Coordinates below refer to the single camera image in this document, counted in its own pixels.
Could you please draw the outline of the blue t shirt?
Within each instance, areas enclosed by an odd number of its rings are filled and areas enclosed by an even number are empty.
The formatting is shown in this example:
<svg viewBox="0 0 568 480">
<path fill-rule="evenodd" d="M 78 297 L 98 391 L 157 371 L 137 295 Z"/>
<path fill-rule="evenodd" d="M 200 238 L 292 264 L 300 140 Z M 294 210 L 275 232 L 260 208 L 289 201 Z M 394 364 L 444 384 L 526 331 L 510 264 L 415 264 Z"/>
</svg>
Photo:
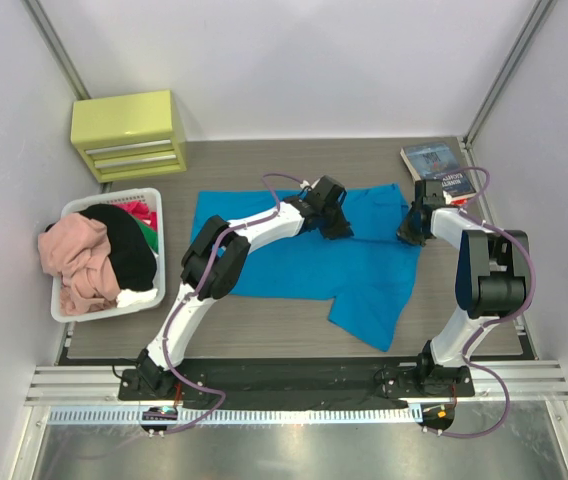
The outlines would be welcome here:
<svg viewBox="0 0 568 480">
<path fill-rule="evenodd" d="M 408 205 L 396 184 L 347 193 L 342 205 L 352 236 L 318 230 L 279 239 L 249 254 L 233 294 L 331 300 L 331 322 L 377 348 L 390 348 L 416 279 L 420 249 L 396 231 Z"/>
</svg>

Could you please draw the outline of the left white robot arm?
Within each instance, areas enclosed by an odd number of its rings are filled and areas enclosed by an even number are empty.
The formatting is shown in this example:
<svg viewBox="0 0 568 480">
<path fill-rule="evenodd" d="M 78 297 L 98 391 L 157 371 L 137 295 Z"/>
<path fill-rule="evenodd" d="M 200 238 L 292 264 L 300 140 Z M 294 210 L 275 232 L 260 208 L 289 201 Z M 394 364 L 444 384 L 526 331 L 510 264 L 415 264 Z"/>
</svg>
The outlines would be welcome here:
<svg viewBox="0 0 568 480">
<path fill-rule="evenodd" d="M 160 331 L 136 360 L 139 389 L 155 398 L 168 396 L 179 377 L 176 367 L 212 305 L 235 288 L 250 254 L 282 239 L 317 230 L 336 240 L 353 235 L 343 212 L 347 192 L 330 176 L 300 183 L 300 191 L 280 199 L 269 191 L 274 206 L 233 220 L 210 217 L 184 254 L 178 294 Z"/>
</svg>

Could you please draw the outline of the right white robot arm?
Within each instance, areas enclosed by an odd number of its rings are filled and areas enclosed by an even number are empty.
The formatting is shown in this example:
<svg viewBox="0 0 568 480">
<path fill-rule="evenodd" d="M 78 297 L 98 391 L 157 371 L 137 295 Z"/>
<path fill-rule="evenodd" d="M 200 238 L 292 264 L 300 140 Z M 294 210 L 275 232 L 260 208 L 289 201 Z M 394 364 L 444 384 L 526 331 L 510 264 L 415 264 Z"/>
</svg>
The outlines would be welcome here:
<svg viewBox="0 0 568 480">
<path fill-rule="evenodd" d="M 446 203 L 438 180 L 415 183 L 414 201 L 397 230 L 400 240 L 423 246 L 430 239 L 458 252 L 456 308 L 442 331 L 427 341 L 416 365 L 396 376 L 417 397 L 472 396 L 470 359 L 497 325 L 526 311 L 536 287 L 528 235 L 473 219 Z"/>
</svg>

